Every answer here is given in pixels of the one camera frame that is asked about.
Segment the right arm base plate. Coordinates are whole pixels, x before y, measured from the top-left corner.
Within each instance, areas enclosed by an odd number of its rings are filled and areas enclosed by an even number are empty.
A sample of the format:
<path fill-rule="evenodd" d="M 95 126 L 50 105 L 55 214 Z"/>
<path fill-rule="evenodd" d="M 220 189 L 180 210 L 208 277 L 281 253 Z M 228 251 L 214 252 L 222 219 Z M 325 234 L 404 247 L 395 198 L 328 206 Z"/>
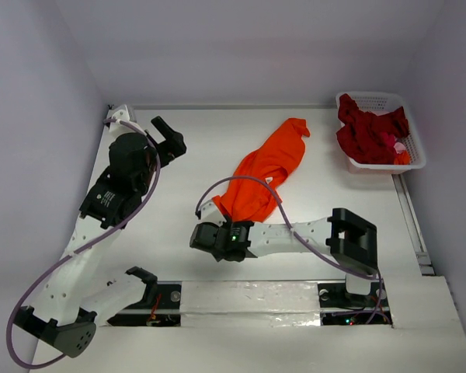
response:
<path fill-rule="evenodd" d="M 323 326 L 392 325 L 385 286 L 374 282 L 368 295 L 350 294 L 344 282 L 318 284 Z"/>

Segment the orange t shirt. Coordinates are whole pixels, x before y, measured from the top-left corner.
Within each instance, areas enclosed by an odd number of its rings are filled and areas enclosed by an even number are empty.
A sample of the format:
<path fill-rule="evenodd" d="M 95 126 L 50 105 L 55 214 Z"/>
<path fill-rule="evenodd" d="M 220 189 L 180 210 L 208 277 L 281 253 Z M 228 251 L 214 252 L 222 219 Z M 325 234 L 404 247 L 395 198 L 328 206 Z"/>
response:
<path fill-rule="evenodd" d="M 234 175 L 242 178 L 231 180 L 223 195 L 212 198 L 221 213 L 232 221 L 265 221 L 276 209 L 279 196 L 244 177 L 255 177 L 275 190 L 300 165 L 305 154 L 303 139 L 309 136 L 305 119 L 285 120 L 260 148 L 239 163 Z"/>

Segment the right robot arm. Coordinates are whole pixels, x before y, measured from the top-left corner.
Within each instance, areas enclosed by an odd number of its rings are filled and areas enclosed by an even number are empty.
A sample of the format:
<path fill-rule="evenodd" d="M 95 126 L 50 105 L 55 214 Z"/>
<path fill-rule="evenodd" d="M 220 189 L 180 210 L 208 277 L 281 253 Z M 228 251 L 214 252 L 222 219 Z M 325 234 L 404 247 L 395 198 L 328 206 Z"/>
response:
<path fill-rule="evenodd" d="M 217 261 L 242 262 L 282 253 L 314 253 L 345 273 L 343 298 L 359 305 L 378 277 L 377 227 L 345 208 L 302 223 L 233 222 L 205 207 L 190 237 L 190 247 Z"/>

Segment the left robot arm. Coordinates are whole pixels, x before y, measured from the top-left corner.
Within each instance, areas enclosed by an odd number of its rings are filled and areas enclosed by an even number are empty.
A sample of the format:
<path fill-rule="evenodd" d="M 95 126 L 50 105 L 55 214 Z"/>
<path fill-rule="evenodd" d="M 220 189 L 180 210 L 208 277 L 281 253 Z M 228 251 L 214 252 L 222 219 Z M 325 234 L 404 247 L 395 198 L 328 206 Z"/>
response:
<path fill-rule="evenodd" d="M 63 256 L 28 288 L 9 317 L 6 343 L 14 361 L 19 357 L 13 327 L 59 351 L 61 358 L 75 358 L 97 327 L 119 311 L 159 302 L 158 278 L 141 267 L 125 270 L 94 295 L 87 292 L 103 256 L 151 199 L 161 168 L 186 153 L 183 135 L 161 117 L 151 119 L 164 138 L 160 143 L 135 122 L 111 117 L 104 123 L 128 131 L 109 146 L 109 165 L 86 194 Z"/>

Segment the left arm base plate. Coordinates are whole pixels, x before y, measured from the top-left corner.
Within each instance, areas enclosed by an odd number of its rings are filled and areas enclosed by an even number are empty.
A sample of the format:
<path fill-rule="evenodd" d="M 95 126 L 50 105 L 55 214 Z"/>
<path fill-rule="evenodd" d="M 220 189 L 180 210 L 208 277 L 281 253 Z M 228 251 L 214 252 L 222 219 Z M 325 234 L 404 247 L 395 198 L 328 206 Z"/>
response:
<path fill-rule="evenodd" d="M 177 327 L 181 325 L 180 301 L 182 283 L 162 282 L 157 285 L 155 300 L 150 305 L 135 304 L 119 311 L 107 322 L 110 326 Z"/>

